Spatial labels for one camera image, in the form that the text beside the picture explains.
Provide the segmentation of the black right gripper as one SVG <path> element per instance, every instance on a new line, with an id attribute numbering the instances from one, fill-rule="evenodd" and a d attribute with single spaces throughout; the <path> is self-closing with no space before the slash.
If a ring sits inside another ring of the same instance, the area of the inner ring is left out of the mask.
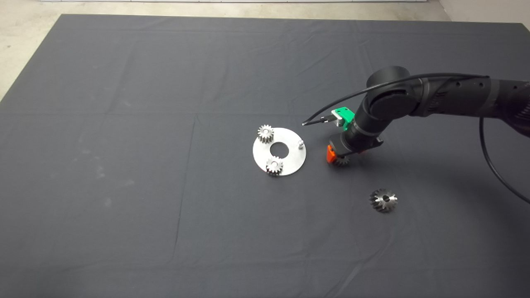
<path id="1" fill-rule="evenodd" d="M 326 147 L 326 162 L 335 163 L 338 157 L 360 154 L 364 151 L 380 147 L 383 144 L 379 136 L 364 135 L 359 132 L 342 132 L 330 137 L 330 145 Z"/>

